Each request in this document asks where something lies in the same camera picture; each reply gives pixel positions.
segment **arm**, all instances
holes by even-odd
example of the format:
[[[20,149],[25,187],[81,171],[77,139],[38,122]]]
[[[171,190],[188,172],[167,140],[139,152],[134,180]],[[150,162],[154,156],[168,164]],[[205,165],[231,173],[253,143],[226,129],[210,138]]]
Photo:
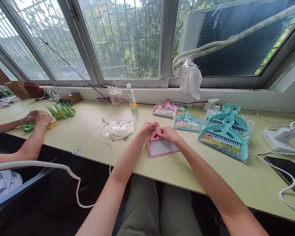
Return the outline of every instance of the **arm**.
[[[7,124],[1,124],[0,125],[0,134],[4,133],[4,132],[7,132],[9,130],[12,130],[12,129],[14,129],[14,128],[22,125],[22,124],[35,121],[36,116],[37,116],[38,113],[39,113],[38,110],[34,110],[34,111],[31,111],[26,117],[24,117],[24,118],[22,118],[20,120],[12,121],[12,122],[7,123]]]
[[[35,161],[45,140],[46,126],[52,121],[47,113],[39,113],[36,116],[36,125],[30,137],[22,147],[12,154],[0,154],[0,163],[11,161]]]
[[[268,235],[234,190],[172,127],[163,127],[162,130],[163,134],[159,136],[179,148],[197,180],[220,212],[231,235]]]
[[[155,124],[144,123],[142,129],[120,156],[95,206],[76,235],[111,235],[127,182],[139,158],[147,135]]]

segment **air conditioner unit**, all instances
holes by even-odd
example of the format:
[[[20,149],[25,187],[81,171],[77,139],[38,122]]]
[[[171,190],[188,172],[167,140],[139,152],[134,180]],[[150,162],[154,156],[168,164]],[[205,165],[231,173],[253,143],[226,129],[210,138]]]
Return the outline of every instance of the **air conditioner unit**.
[[[191,11],[180,30],[178,53],[227,40],[294,4],[295,0],[242,0]],[[294,17],[295,13],[193,62],[203,76],[253,75]],[[179,69],[175,75],[180,77]]]

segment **hand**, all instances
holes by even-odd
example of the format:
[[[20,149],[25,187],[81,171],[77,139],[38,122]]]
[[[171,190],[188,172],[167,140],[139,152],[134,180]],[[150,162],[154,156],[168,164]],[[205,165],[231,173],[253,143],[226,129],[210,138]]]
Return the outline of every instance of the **hand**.
[[[38,113],[35,120],[36,124],[41,124],[44,126],[49,125],[51,121],[52,117],[46,112]]]
[[[177,134],[177,132],[174,130],[171,126],[164,126],[161,128],[162,133],[159,133],[158,136],[161,138],[164,138],[174,144],[177,142],[182,141],[182,137]]]
[[[153,131],[155,131],[155,127],[156,127],[156,124],[145,122],[140,132],[147,136],[151,134]]]
[[[31,111],[30,113],[28,113],[28,115],[23,118],[24,123],[34,122],[36,119],[36,116],[39,112],[41,112],[41,111],[34,110],[34,111]]]

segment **person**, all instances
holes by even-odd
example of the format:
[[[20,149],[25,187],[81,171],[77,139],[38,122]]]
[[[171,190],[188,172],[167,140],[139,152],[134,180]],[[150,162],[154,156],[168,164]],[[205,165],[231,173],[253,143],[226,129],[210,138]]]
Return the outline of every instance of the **person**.
[[[144,123],[132,143],[120,156],[76,236],[112,234],[127,182],[146,137],[154,130],[154,127],[152,123]],[[179,148],[197,180],[217,207],[231,235],[268,235],[233,189],[172,127],[163,127],[159,136]],[[153,180],[134,175],[118,236],[202,235],[192,211],[187,190],[166,185],[160,206],[160,216],[158,216],[158,198],[155,194]]]
[[[22,147],[15,153],[0,153],[0,163],[37,160],[45,140],[45,129],[52,121],[52,117],[48,113],[38,110],[31,111],[20,120],[0,125],[0,134],[34,121],[36,123],[35,128]],[[16,189],[22,182],[20,174],[10,170],[0,171],[0,197]]]

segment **pants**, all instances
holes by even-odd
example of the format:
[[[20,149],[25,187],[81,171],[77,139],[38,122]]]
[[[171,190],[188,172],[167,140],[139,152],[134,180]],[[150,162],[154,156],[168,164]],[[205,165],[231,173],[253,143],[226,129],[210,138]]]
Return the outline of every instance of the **pants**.
[[[189,191],[165,185],[159,204],[156,182],[134,175],[117,236],[202,236],[191,200]]]

